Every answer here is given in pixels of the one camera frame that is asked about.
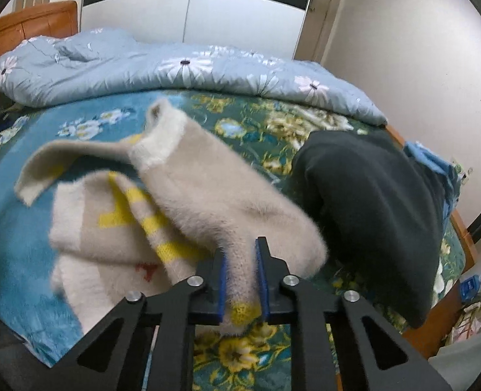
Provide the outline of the dark green folded garment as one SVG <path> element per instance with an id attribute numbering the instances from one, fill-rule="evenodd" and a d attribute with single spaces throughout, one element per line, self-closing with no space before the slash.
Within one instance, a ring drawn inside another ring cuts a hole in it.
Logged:
<path id="1" fill-rule="evenodd" d="M 316 131 L 291 180 L 330 253 L 378 303 L 420 327 L 433 301 L 444 237 L 444 189 L 388 132 Z"/>

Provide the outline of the light blue floral quilt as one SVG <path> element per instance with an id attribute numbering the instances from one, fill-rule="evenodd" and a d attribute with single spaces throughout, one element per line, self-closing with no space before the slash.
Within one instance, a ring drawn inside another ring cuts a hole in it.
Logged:
<path id="1" fill-rule="evenodd" d="M 235 47 L 145 43 L 122 29 L 98 28 L 29 38 L 0 56 L 0 92 L 27 107 L 156 89 L 258 96 L 387 123 L 362 90 L 319 64 Z"/>

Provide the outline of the teal floral bed blanket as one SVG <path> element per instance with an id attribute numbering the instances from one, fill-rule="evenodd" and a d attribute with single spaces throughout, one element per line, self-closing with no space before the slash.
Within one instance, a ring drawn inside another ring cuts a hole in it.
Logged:
<path id="1" fill-rule="evenodd" d="M 300 205 L 291 180 L 296 153 L 316 131 L 358 135 L 387 132 L 385 125 L 371 125 L 324 109 L 195 91 L 113 94 L 58 105 L 41 113 L 18 114 L 0 130 L 0 325 L 6 327 L 12 345 L 19 349 L 15 358 L 9 358 L 8 348 L 0 344 L 0 360 L 6 361 L 8 371 L 22 368 L 42 378 L 91 330 L 82 331 L 65 297 L 51 286 L 58 256 L 49 242 L 54 189 L 47 189 L 31 206 L 25 205 L 14 191 L 22 168 L 40 147 L 55 140 L 117 142 L 139 135 L 145 129 L 148 108 L 161 99 L 184 111 L 241 156 L 318 229 Z M 429 314 L 456 288 L 463 271 L 462 265 L 448 262 L 453 253 L 445 242 L 448 229 L 450 223 L 440 245 Z M 374 301 L 364 280 L 327 250 L 327 259 L 316 274 L 299 277 L 331 295 L 355 290 L 396 329 L 414 328 L 392 308 Z M 289 325 L 269 324 L 262 313 L 240 335 L 219 334 L 219 324 L 195 327 L 193 389 L 290 388 Z"/>

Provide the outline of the beige fuzzy sweater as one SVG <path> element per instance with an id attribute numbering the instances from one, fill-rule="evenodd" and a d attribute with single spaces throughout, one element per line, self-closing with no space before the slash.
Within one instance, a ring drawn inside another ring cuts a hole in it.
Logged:
<path id="1" fill-rule="evenodd" d="M 219 138 L 165 99 L 144 132 L 117 142 L 55 140 L 15 184 L 27 206 L 54 189 L 50 282 L 83 332 L 132 289 L 154 295 L 222 251 L 225 314 L 240 335 L 262 313 L 255 242 L 266 238 L 291 273 L 316 274 L 328 250 L 314 222 Z"/>

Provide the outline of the blue cloth at bedside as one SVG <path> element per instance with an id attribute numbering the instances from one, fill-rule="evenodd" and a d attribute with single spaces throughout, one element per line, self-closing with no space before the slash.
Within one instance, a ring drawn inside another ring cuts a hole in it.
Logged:
<path id="1" fill-rule="evenodd" d="M 460 173 L 452 163 L 445 161 L 418 141 L 405 142 L 403 151 L 408 157 L 413 158 L 417 163 L 424 165 L 434 172 L 443 187 L 443 222 L 444 229 L 446 229 L 450 222 L 451 213 L 459 201 L 462 183 Z"/>

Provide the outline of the wooden headboard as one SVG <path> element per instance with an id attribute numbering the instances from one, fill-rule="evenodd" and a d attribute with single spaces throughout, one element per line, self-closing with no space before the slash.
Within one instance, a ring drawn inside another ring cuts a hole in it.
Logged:
<path id="1" fill-rule="evenodd" d="M 78 29 L 75 1 L 37 5 L 0 17 L 0 56 L 14 50 L 21 41 L 37 36 L 66 38 Z"/>

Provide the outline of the white black-striped wardrobe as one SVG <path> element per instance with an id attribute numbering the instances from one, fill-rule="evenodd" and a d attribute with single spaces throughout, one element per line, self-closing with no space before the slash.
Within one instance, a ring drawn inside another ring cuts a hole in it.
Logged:
<path id="1" fill-rule="evenodd" d="M 82 0 L 83 30 L 114 27 L 138 41 L 233 46 L 293 57 L 309 0 Z"/>

